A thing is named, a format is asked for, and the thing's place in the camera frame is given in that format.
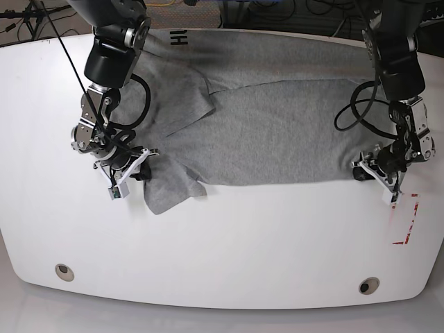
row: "table surface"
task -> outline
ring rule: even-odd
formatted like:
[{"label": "table surface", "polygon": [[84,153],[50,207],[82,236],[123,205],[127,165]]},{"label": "table surface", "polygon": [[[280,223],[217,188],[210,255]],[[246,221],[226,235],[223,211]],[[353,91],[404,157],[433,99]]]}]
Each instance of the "table surface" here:
[{"label": "table surface", "polygon": [[[82,73],[92,36],[64,41]],[[142,184],[131,182],[127,199],[111,201],[93,157],[71,150],[82,92],[58,41],[0,49],[7,161],[0,164],[0,229],[16,274],[55,289],[189,307],[337,307],[417,296],[444,236],[444,60],[419,59],[438,152],[410,167],[394,218],[376,182],[353,180],[206,185],[207,197],[155,216]],[[404,241],[416,201],[409,243],[393,245]],[[74,281],[59,279],[57,264],[72,268]],[[370,277],[379,289],[361,295]]]},{"label": "table surface", "polygon": [[165,307],[67,293],[22,282],[1,234],[0,295],[1,333],[437,333],[444,327],[444,309],[429,287],[413,300],[281,311]]}]

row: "black cable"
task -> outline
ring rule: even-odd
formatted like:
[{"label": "black cable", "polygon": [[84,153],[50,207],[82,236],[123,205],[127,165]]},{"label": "black cable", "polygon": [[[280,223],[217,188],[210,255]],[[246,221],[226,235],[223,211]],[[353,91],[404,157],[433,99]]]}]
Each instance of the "black cable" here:
[{"label": "black cable", "polygon": [[352,17],[348,16],[348,26],[350,27],[350,30],[348,31],[348,39],[352,39]]},{"label": "black cable", "polygon": [[344,12],[348,11],[348,10],[355,9],[355,5],[353,4],[353,2],[336,3],[335,2],[336,0],[333,0],[332,2],[324,1],[324,0],[312,0],[312,1],[317,2],[317,3],[322,3],[324,5],[329,6],[329,8],[327,10],[325,10],[324,12],[315,12],[312,8],[310,8],[309,0],[305,0],[305,7],[313,15],[325,15],[334,9],[342,10]]},{"label": "black cable", "polygon": [[19,28],[17,29],[17,41],[19,41],[19,42],[21,42],[21,40],[20,40],[20,29],[22,28],[22,26],[24,25],[24,23],[25,23],[25,22],[22,22],[22,23],[19,25]]},{"label": "black cable", "polygon": [[339,24],[338,28],[336,29],[336,31],[333,33],[333,35],[331,35],[330,37],[336,37],[342,30],[342,28],[344,27],[344,24],[347,22],[347,17],[343,18],[341,23]]},{"label": "black cable", "polygon": [[[373,36],[373,31],[371,30],[370,25],[368,24],[366,17],[364,16],[364,13],[362,12],[361,7],[359,6],[359,4],[357,3],[357,0],[354,0],[356,9],[358,10],[359,14],[361,15],[361,17],[363,18],[365,24],[366,24],[366,30],[367,30],[367,34],[369,36],[370,42],[373,45],[373,50],[376,50],[375,47],[375,38]],[[352,97],[350,98],[350,107],[352,108],[352,112],[353,115],[356,117],[356,121],[354,121],[352,124],[350,124],[349,126],[345,127],[345,128],[340,128],[337,126],[337,123],[335,122],[335,128],[340,131],[340,132],[345,132],[347,130],[350,130],[352,128],[354,128],[358,123],[361,123],[364,118],[366,117],[366,115],[368,114],[368,112],[370,111],[373,102],[375,101],[375,97],[376,97],[376,93],[377,93],[377,86],[379,84],[379,66],[378,66],[378,62],[376,60],[376,56],[377,55],[373,55],[373,65],[375,67],[375,80],[373,82],[366,82],[363,83],[362,85],[359,85],[353,92]],[[368,100],[366,109],[364,110],[364,112],[362,112],[362,114],[359,114],[357,109],[356,109],[356,100],[357,97],[359,95],[359,93],[369,87],[373,86],[373,91],[372,91],[372,95],[370,97],[370,99]]]},{"label": "black cable", "polygon": [[111,165],[110,165],[111,188],[114,188],[117,185],[115,175],[116,175],[116,171],[114,169],[112,169]]},{"label": "black cable", "polygon": [[115,136],[114,136],[114,140],[119,140],[122,137],[125,137],[124,139],[125,142],[129,142],[131,140],[134,140],[134,138],[136,138],[136,132],[134,130],[121,130],[120,132],[118,132]]},{"label": "black cable", "polygon": [[138,125],[140,125],[143,120],[145,119],[146,115],[148,114],[148,111],[150,109],[150,104],[151,104],[151,91],[150,91],[150,87],[148,86],[148,84],[140,77],[137,76],[136,74],[131,74],[131,80],[134,80],[138,83],[140,83],[142,85],[142,87],[145,90],[145,106],[144,109],[142,110],[142,113],[140,114],[139,118],[137,118],[137,120],[129,125],[123,125],[121,123],[113,123],[112,121],[110,121],[109,126],[111,126],[111,128],[116,128],[118,130],[132,130],[133,128],[138,127]]},{"label": "black cable", "polygon": [[88,92],[85,90],[85,87],[83,87],[82,80],[80,79],[80,76],[79,76],[78,73],[77,73],[77,70],[76,70],[76,68],[75,68],[75,66],[74,66],[74,63],[72,62],[71,57],[69,56],[69,53],[68,53],[68,51],[67,51],[67,48],[65,47],[65,44],[63,44],[62,38],[60,37],[60,35],[59,35],[58,32],[57,32],[56,26],[54,26],[53,21],[52,21],[51,18],[49,17],[49,14],[48,14],[48,12],[46,11],[46,8],[44,7],[44,3],[43,3],[43,1],[41,1],[40,3],[42,4],[44,14],[45,14],[46,17],[48,18],[49,23],[51,24],[51,26],[52,26],[52,28],[53,28],[53,30],[54,30],[54,33],[57,35],[57,38],[58,38],[60,44],[62,45],[63,51],[65,51],[65,54],[66,54],[67,57],[68,57],[69,63],[71,64],[71,67],[72,67],[72,69],[74,70],[74,73],[75,73],[75,75],[76,75],[76,77],[77,77],[77,81],[78,81],[78,83],[80,84],[80,87],[81,87],[82,90],[83,90],[83,94],[85,95],[85,97],[86,97],[86,99],[87,99],[87,101],[88,101],[89,106],[91,107],[92,113],[93,113],[94,116],[96,117],[97,126],[99,127],[99,129],[101,130],[101,132],[105,135],[105,137],[110,141],[111,144],[114,144],[116,147],[119,147],[119,148],[123,149],[124,151],[127,151],[127,152],[129,152],[129,153],[132,153],[133,155],[140,156],[140,155],[141,155],[140,152],[138,152],[138,151],[134,151],[134,150],[130,149],[128,146],[126,146],[125,144],[122,144],[121,142],[114,141],[113,138],[111,138],[111,136],[109,136],[109,134],[106,133],[105,128],[103,127],[103,122],[102,122],[102,120],[99,118],[99,115],[97,114],[96,107],[94,106],[94,103],[93,103],[92,100],[91,100],[91,96],[90,96],[90,95],[88,94]]},{"label": "black cable", "polygon": [[10,24],[9,26],[7,26],[5,28],[5,30],[0,31],[0,33],[9,33],[11,30],[14,30],[17,27],[18,23],[20,23],[21,20],[22,19],[19,19],[17,22]]},{"label": "black cable", "polygon": [[309,0],[305,0],[305,7],[306,7],[306,9],[307,9],[311,14],[313,14],[313,15],[325,15],[325,14],[328,14],[329,12],[331,12],[331,11],[333,10],[333,7],[330,6],[325,12],[315,12],[315,11],[313,11],[313,10],[310,8],[310,6],[308,5],[308,1],[309,1]]},{"label": "black cable", "polygon": [[[355,104],[360,104],[360,103],[363,103],[363,102],[369,102],[370,101],[370,99],[360,99],[359,101],[355,101]],[[375,99],[374,100],[374,102],[378,102],[378,103],[382,103],[382,104],[385,104],[385,105],[387,105],[387,106],[389,106],[390,104],[389,103],[387,103],[386,101],[381,101],[381,100],[379,100],[379,99]],[[349,108],[351,106],[351,104],[348,104],[347,106],[345,106],[341,111],[339,111],[338,113],[337,113],[337,115],[335,116],[335,118],[334,118],[334,128],[336,128],[337,130],[341,130],[340,128],[339,128],[339,126],[338,126],[338,120],[339,120],[339,117]],[[354,116],[356,117],[356,118],[358,118],[359,116],[360,116],[360,114],[359,113],[357,113],[357,114],[354,114]],[[396,135],[394,135],[394,134],[391,134],[391,133],[386,133],[386,132],[383,132],[382,130],[380,130],[380,129],[378,129],[378,128],[376,128],[374,125],[372,125],[371,123],[368,123],[367,121],[365,121],[365,120],[363,120],[363,121],[361,121],[361,124],[363,125],[363,126],[365,126],[367,129],[369,129],[370,131],[372,131],[373,133],[375,133],[376,135],[379,135],[380,137],[385,137],[385,138],[387,138],[387,139],[393,139],[393,140],[395,140],[395,139],[397,139],[397,136]]]},{"label": "black cable", "polygon": [[260,3],[260,2],[258,2],[258,1],[253,1],[253,3],[254,3],[256,6],[263,7],[263,8],[270,8],[270,7],[276,6],[276,5],[278,4],[277,1],[273,1],[272,3],[270,3],[270,4],[268,4],[268,5],[265,5],[265,4]]},{"label": "black cable", "polygon": [[395,183],[395,186],[394,186],[393,189],[394,189],[396,192],[398,192],[399,188],[400,188],[400,174],[397,172],[397,173],[396,173],[396,183]]},{"label": "black cable", "polygon": [[263,16],[263,15],[256,14],[255,12],[252,12],[250,9],[248,9],[248,12],[250,14],[253,14],[256,17],[259,17],[260,19],[265,19],[266,21],[283,22],[283,21],[286,21],[288,19],[291,19],[291,17],[296,13],[296,0],[292,0],[292,2],[293,2],[293,10],[291,11],[291,14],[289,16],[283,18],[283,19],[272,19],[270,17],[266,17],[266,16]]},{"label": "black cable", "polygon": [[76,35],[80,35],[80,33],[76,29],[68,29],[64,33],[60,34],[61,37],[65,36],[69,31],[73,31]]},{"label": "black cable", "polygon": [[326,1],[326,0],[313,0],[314,2],[323,3],[324,5],[331,6],[333,8],[339,9],[339,10],[352,10],[355,9],[355,5],[352,1],[349,2],[342,2],[342,3],[336,3],[335,0],[332,2]]},{"label": "black cable", "polygon": [[55,9],[58,11],[61,11],[61,10],[70,9],[70,8],[71,8],[70,5],[66,5],[66,6],[61,6],[61,7],[50,7],[50,8],[47,8],[46,10],[49,10],[49,14],[51,14],[51,12]]},{"label": "black cable", "polygon": [[[73,31],[73,32],[76,33],[76,35],[80,35],[80,33],[76,29],[68,29],[64,33],[61,33],[60,36],[61,37],[65,36],[69,31]],[[54,37],[54,36],[44,36],[44,37],[37,38],[37,40],[50,40],[52,38],[57,38],[57,37]]]},{"label": "black cable", "polygon": [[[77,12],[75,12],[75,13],[72,14],[72,15],[67,15],[67,16],[59,17],[59,18],[57,18],[57,19],[53,19],[52,22],[58,21],[59,19],[67,19],[68,17],[73,17],[73,16],[75,16],[75,15],[77,15]],[[45,23],[45,24],[43,25],[43,27],[40,29],[40,32],[39,32],[39,35],[37,36],[37,39],[40,38],[40,35],[42,34],[44,27],[45,27],[48,23],[49,23],[49,22]]]}]

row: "floor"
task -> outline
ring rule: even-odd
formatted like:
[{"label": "floor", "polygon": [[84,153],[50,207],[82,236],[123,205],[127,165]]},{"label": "floor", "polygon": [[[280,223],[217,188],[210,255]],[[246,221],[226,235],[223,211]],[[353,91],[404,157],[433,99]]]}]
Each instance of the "floor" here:
[{"label": "floor", "polygon": [[[65,0],[45,0],[47,8],[55,8],[67,5]],[[202,0],[196,7],[189,7],[183,0],[175,0],[169,6],[153,6],[168,4],[171,0],[146,0],[148,15],[152,18],[151,28],[217,28],[220,24],[219,7],[216,1]],[[15,10],[21,12],[29,4],[29,0],[1,0],[0,12]],[[52,14],[55,27],[59,34],[65,36],[91,33],[91,26],[76,14],[73,9],[63,10]],[[13,23],[21,23],[20,19],[0,19],[0,31]],[[42,29],[38,33],[39,38],[54,37],[51,25],[43,21]],[[7,33],[0,33],[0,45],[11,42],[27,40],[31,37],[25,25]]]}]

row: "white table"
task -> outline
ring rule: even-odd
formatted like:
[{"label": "white table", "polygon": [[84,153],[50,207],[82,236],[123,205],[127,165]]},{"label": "white table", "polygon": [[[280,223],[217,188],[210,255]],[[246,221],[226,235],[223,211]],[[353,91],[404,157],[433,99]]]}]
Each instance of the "white table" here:
[{"label": "white table", "polygon": [[[64,41],[82,73],[92,36]],[[444,60],[420,55],[420,63],[438,152],[409,168],[402,188],[420,194],[420,204],[409,243],[393,245],[411,225],[412,199],[391,219],[376,182],[205,186],[207,198],[159,216],[140,183],[111,201],[93,157],[70,147],[81,90],[58,41],[0,49],[0,229],[16,274],[55,289],[189,307],[337,307],[418,295],[444,236]],[[57,264],[72,268],[74,281],[59,279]],[[379,289],[361,295],[370,277]]]}]

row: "gray t-shirt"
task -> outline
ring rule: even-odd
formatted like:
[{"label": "gray t-shirt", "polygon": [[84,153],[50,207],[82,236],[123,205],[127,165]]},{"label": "gray t-shirt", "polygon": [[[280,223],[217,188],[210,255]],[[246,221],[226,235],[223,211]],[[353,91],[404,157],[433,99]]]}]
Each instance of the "gray t-shirt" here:
[{"label": "gray t-shirt", "polygon": [[[199,181],[352,179],[351,161],[381,141],[362,126],[333,126],[357,84],[374,79],[365,49],[261,33],[151,31],[135,73],[151,88],[151,107],[134,143],[161,152],[148,161],[153,179],[144,185],[154,214],[206,195]],[[130,123],[144,92],[131,82],[121,95],[112,120]],[[341,126],[355,120],[350,113]],[[366,119],[390,131],[385,105],[374,104]]]}]

